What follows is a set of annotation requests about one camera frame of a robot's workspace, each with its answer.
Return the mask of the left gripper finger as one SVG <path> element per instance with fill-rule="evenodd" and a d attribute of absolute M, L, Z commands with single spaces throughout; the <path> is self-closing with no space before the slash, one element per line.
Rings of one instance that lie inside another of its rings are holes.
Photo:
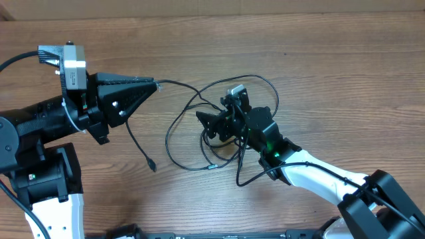
<path fill-rule="evenodd" d="M 124 76 L 120 74 L 110 74 L 99 72 L 95 74 L 97 84 L 132 84 L 141 82 L 153 82 L 154 79 L 142 76 Z"/>
<path fill-rule="evenodd" d="M 100 110 L 110 127 L 124 124 L 130 115 L 157 90 L 155 82 L 98 86 Z"/>

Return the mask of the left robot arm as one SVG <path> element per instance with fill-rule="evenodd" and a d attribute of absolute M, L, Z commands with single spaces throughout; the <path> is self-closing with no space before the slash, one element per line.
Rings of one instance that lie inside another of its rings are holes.
<path fill-rule="evenodd" d="M 62 74 L 61 95 L 1 113 L 1 173 L 35 238 L 83 238 L 82 172 L 71 143 L 89 133 L 106 144 L 157 89 L 152 78 L 86 72 Z"/>

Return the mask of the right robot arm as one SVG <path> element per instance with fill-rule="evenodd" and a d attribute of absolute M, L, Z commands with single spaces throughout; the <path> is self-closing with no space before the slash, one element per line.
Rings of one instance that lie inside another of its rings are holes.
<path fill-rule="evenodd" d="M 245 93 L 221 100 L 219 114 L 197 112 L 209 138 L 236 137 L 260 155 L 272 180 L 315 193 L 339 209 L 340 218 L 320 238 L 423 238 L 424 214 L 388 173 L 353 173 L 316 159 L 282 136 L 268 107 L 252 108 Z"/>

